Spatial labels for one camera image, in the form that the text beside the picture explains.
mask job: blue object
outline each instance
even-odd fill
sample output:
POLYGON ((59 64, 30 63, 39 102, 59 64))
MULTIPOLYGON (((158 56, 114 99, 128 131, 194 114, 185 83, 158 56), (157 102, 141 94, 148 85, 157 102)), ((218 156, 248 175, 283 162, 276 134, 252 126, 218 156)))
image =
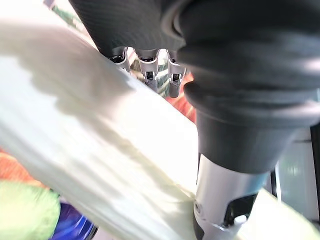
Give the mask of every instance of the blue object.
POLYGON ((49 240, 89 240, 96 227, 73 206, 61 203, 60 217, 49 240))

